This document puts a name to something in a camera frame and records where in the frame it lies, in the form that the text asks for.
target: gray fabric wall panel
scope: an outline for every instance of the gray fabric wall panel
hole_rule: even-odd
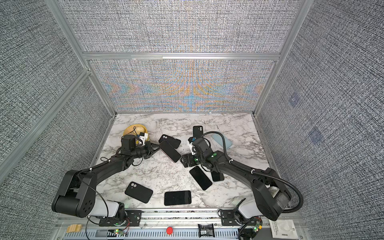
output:
[[[384,5],[315,1],[259,119],[312,239],[384,239]]]
[[[59,216],[51,204],[65,172],[91,164],[109,120],[86,79],[0,186],[0,239],[49,239]],[[12,234],[15,223],[22,235]]]
[[[271,72],[264,60],[91,60],[117,111],[248,111]]]
[[[0,2],[0,161],[83,69],[40,1]]]
[[[59,3],[85,51],[280,52],[301,0]]]

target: white marble surface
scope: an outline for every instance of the white marble surface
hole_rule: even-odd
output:
[[[106,140],[100,157],[111,157],[121,146],[124,129],[132,124],[144,125],[152,142],[158,143],[162,134],[181,140],[177,151],[183,155],[189,153],[188,138],[192,136],[192,127],[202,125],[204,132],[220,131],[233,145],[228,155],[248,166],[266,169],[269,167],[264,149],[258,137],[250,114],[119,114]],[[213,151],[222,148],[211,137]],[[184,168],[178,161],[174,163],[161,150],[142,164],[117,173],[97,186],[105,199],[123,202],[126,208],[194,208],[194,207],[234,207],[241,199],[253,198],[252,191],[243,183],[225,175],[225,180],[213,182],[203,191],[189,174],[191,167]],[[205,172],[212,180],[211,174]],[[131,182],[137,182],[153,190],[147,204],[124,194]],[[190,190],[192,204],[164,206],[164,193],[168,191]]]

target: aluminum frame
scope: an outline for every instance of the aluminum frame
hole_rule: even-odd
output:
[[[18,142],[18,144],[8,153],[0,162],[0,184],[5,180],[12,169],[18,164],[21,158],[26,154],[29,148],[35,143],[37,138],[56,117],[60,109],[67,103],[69,98],[75,93],[77,88],[88,77],[90,71],[83,69],[76,79],[64,90],[58,99],[41,116],[41,118],[31,127],[27,134]]]
[[[67,38],[69,44],[71,45],[73,51],[75,52],[83,68],[91,72],[91,77],[90,77],[91,82],[96,92],[98,93],[100,99],[102,100],[105,108],[108,110],[111,116],[115,116],[116,110],[114,108],[114,105],[111,99],[109,98],[107,92],[105,91],[104,87],[102,86],[100,80],[97,78],[96,73],[93,71],[93,68],[89,65],[87,60],[83,57],[83,49],[79,41],[77,40],[76,35],[73,32],[70,24],[68,23],[68,20],[65,17],[65,14],[61,9],[59,3],[57,2],[57,0],[45,0],[45,3],[51,10],[54,18],[59,24],[61,30],[63,31],[65,37]]]
[[[173,229],[196,229],[197,224],[213,223],[215,229],[230,229],[231,226],[222,226],[220,217],[217,215],[219,208],[160,208],[160,209],[126,209],[142,210],[141,222],[139,227],[132,229],[166,229],[172,226]],[[289,214],[281,214],[279,219],[292,219],[298,236],[303,240],[311,240],[308,227],[303,220],[300,211]],[[269,230],[269,221],[262,217],[264,222],[263,229]],[[86,224],[87,218],[78,218],[74,216],[61,214],[51,234],[51,240],[61,239],[64,236],[67,227],[71,224]],[[108,229],[108,227],[99,227],[92,223],[88,224],[87,229]]]
[[[280,53],[123,53],[83,52],[87,60],[273,60],[280,59]]]
[[[93,156],[93,160],[92,160],[92,162],[91,162],[91,164],[90,164],[89,167],[92,167],[92,166],[95,166],[95,165],[96,165],[96,162],[97,162],[97,160],[99,159],[99,156],[100,156],[100,154],[101,154],[101,151],[103,150],[105,141],[107,141],[107,138],[108,138],[108,136],[109,136],[109,133],[111,132],[111,129],[112,129],[112,127],[113,127],[113,124],[115,123],[115,120],[116,120],[116,116],[113,116],[113,117],[109,120],[108,127],[107,127],[107,129],[105,130],[104,136],[103,136],[102,140],[100,141],[99,147],[97,148],[96,153],[95,153],[95,155]]]
[[[280,72],[280,70],[284,64],[284,61],[285,61],[285,59],[286,59],[286,57],[287,57],[287,55],[288,55],[288,53],[292,47],[293,42],[296,39],[297,34],[299,33],[301,25],[303,24],[304,19],[307,16],[307,13],[308,13],[310,7],[312,6],[313,2],[314,2],[314,0],[303,0],[302,1],[300,8],[297,11],[297,14],[295,16],[295,20],[293,21],[291,28],[288,32],[288,35],[285,39],[283,47],[281,48],[280,59],[277,61],[277,63],[273,67],[273,69],[271,71],[271,75],[269,76],[268,80],[264,84],[264,87],[260,93],[260,96],[257,99],[257,104],[256,104],[254,111],[253,111],[255,116],[260,113],[260,111],[263,107],[263,104],[264,104],[269,92],[271,91],[271,88],[272,88],[273,84],[275,83],[277,76],[279,75],[279,72]]]

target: red button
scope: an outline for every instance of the red button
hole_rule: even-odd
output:
[[[173,229],[171,227],[167,228],[167,234],[171,235],[173,233]]]

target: smartphone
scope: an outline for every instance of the smartphone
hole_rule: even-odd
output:
[[[212,171],[211,176],[214,182],[224,181],[224,175],[221,172]]]
[[[164,205],[182,205],[182,204],[191,204],[191,191],[176,191],[176,192],[166,192],[164,194]]]
[[[177,162],[181,155],[167,141],[160,143],[160,149],[173,161]]]
[[[174,137],[168,136],[163,134],[160,139],[159,143],[162,143],[163,141],[167,141],[174,149],[178,148],[180,146],[181,140],[176,139]]]
[[[203,170],[201,170],[199,166],[192,168],[189,173],[193,176],[193,178],[203,190],[206,190],[212,185],[211,180],[209,180],[207,175],[203,173]]]
[[[125,190],[125,194],[146,204],[149,202],[153,191],[136,182],[130,182]]]
[[[199,138],[203,135],[203,126],[193,126],[193,137]]]

